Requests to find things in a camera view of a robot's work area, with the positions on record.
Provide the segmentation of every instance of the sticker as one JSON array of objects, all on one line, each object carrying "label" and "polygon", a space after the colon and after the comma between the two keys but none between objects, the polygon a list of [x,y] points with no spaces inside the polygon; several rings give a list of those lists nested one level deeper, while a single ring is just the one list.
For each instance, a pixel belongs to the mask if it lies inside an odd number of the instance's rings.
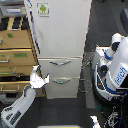
[{"label": "sticker", "polygon": [[13,69],[12,67],[10,67],[9,69]]},{"label": "sticker", "polygon": [[27,53],[13,53],[14,57],[20,58],[20,57],[28,57]]},{"label": "sticker", "polygon": [[8,38],[14,38],[12,33],[7,33]]},{"label": "sticker", "polygon": [[48,3],[37,3],[39,16],[49,16],[49,5]]},{"label": "sticker", "polygon": [[6,55],[1,55],[1,57],[6,57]]}]

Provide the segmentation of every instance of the wooden cabinet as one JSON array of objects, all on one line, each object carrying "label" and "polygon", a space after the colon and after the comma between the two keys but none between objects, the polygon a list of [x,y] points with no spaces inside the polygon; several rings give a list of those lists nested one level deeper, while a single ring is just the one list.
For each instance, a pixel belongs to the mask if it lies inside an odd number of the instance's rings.
[{"label": "wooden cabinet", "polygon": [[[0,77],[29,78],[33,66],[38,65],[30,30],[12,30],[14,18],[9,18],[7,30],[0,31]],[[30,81],[10,80],[0,81],[0,93],[23,92]],[[38,89],[37,95],[42,96],[42,90]]]}]

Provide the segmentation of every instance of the freezer drawer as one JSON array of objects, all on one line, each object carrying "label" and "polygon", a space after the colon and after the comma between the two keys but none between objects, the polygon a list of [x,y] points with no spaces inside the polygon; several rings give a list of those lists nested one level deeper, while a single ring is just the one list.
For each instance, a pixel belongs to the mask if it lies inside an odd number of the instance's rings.
[{"label": "freezer drawer", "polygon": [[76,98],[78,86],[78,78],[50,79],[50,83],[45,85],[47,99]]},{"label": "freezer drawer", "polygon": [[5,48],[31,48],[27,30],[0,31],[0,49]]},{"label": "freezer drawer", "polygon": [[49,73],[50,78],[60,77],[79,77],[82,58],[69,59],[38,59],[41,65],[42,77],[46,77]]},{"label": "freezer drawer", "polygon": [[35,64],[31,49],[0,50],[0,66]]},{"label": "freezer drawer", "polygon": [[30,81],[0,82],[0,93],[23,92],[26,85],[30,85]]},{"label": "freezer drawer", "polygon": [[0,67],[0,77],[2,76],[26,76],[30,75],[33,66],[10,66],[10,67]]}]

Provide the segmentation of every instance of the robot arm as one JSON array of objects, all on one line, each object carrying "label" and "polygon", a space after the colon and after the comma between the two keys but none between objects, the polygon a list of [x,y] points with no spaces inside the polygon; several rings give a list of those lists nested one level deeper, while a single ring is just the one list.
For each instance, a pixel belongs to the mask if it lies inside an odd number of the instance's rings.
[{"label": "robot arm", "polygon": [[128,89],[128,37],[114,34],[110,47],[96,48],[94,69],[97,96],[106,102],[117,102]]},{"label": "robot arm", "polygon": [[49,83],[49,75],[42,79],[36,73],[39,66],[34,66],[30,76],[30,85],[25,86],[22,96],[11,106],[6,107],[1,112],[2,128],[15,128],[21,117],[29,109],[35,99],[34,88],[41,88]]}]

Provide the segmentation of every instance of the drawer handle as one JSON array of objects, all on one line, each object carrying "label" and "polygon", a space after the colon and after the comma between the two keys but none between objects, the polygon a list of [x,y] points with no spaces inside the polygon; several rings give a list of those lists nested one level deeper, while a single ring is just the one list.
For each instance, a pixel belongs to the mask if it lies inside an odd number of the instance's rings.
[{"label": "drawer handle", "polygon": [[57,62],[50,61],[50,63],[55,64],[55,65],[59,65],[59,66],[68,64],[68,63],[70,63],[70,62],[71,62],[71,60],[68,60],[68,61],[63,62],[63,63],[57,63]]},{"label": "drawer handle", "polygon": [[14,70],[14,72],[0,72],[0,75],[13,75],[16,74],[16,71]]},{"label": "drawer handle", "polygon": [[62,81],[53,80],[52,82],[57,83],[57,84],[65,84],[65,83],[67,83],[69,81],[70,81],[69,79],[64,79],[64,81],[63,80]]},{"label": "drawer handle", "polygon": [[1,92],[18,92],[19,89],[20,89],[20,86],[18,85],[18,88],[17,88],[16,90],[4,90],[4,89],[3,89],[3,85],[2,85],[2,87],[1,87]]},{"label": "drawer handle", "polygon": [[0,63],[8,63],[9,62],[9,58],[5,61],[0,61]]}]

